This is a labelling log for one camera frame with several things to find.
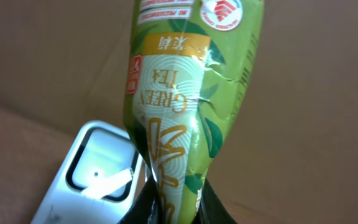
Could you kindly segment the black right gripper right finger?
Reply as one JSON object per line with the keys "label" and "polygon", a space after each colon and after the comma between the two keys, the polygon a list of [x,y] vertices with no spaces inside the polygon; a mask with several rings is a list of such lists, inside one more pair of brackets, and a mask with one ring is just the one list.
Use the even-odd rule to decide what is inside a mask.
{"label": "black right gripper right finger", "polygon": [[208,179],[204,182],[201,203],[194,224],[237,224],[216,195]]}

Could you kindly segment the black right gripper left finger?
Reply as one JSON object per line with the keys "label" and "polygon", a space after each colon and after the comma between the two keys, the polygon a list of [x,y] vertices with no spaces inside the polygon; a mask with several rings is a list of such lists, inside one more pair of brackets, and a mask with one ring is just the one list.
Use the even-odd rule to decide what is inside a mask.
{"label": "black right gripper left finger", "polygon": [[159,202],[154,179],[147,180],[136,201],[118,224],[159,224]]}

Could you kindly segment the green yellow snack pouch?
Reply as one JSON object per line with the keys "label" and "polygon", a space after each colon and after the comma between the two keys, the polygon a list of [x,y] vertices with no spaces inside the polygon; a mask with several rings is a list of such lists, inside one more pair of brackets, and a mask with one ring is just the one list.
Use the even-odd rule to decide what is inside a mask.
{"label": "green yellow snack pouch", "polygon": [[151,171],[161,223],[191,223],[241,107],[262,0],[134,3],[124,126]]}

